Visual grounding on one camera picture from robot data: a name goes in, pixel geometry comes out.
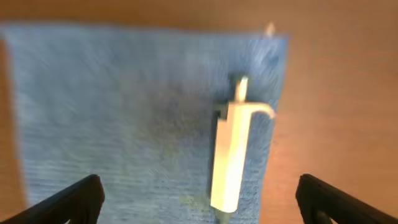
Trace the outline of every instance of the yellow tool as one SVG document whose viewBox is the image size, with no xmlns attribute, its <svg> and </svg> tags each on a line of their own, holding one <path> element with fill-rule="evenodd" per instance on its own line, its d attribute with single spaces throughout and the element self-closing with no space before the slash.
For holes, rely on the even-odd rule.
<svg viewBox="0 0 398 224">
<path fill-rule="evenodd" d="M 266 103 L 246 102 L 248 78 L 236 85 L 235 100 L 224 105 L 217 124 L 211 206 L 232 213 L 238 208 L 251 116 L 263 112 L 270 118 L 274 110 Z"/>
</svg>

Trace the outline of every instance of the denim fabric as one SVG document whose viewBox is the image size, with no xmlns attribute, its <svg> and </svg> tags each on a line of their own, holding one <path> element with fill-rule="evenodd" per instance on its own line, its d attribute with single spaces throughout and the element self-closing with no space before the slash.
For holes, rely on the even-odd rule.
<svg viewBox="0 0 398 224">
<path fill-rule="evenodd" d="M 261 34 L 14 24 L 4 30 L 29 202 L 101 177 L 98 223 L 214 223 L 213 106 L 229 77 L 277 108 L 287 39 Z M 239 209 L 258 223 L 274 122 L 251 123 Z"/>
</svg>

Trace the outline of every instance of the blue towel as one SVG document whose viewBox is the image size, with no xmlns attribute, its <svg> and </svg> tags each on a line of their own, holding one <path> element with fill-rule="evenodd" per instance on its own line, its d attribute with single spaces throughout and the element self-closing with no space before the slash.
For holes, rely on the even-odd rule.
<svg viewBox="0 0 398 224">
<path fill-rule="evenodd" d="M 31 204 L 94 173 L 106 195 L 98 223 L 215 222 L 213 106 L 232 97 L 230 76 L 245 73 L 248 99 L 277 108 L 285 37 L 49 24 L 3 31 Z M 230 223 L 258 223 L 273 125 L 252 119 Z"/>
</svg>

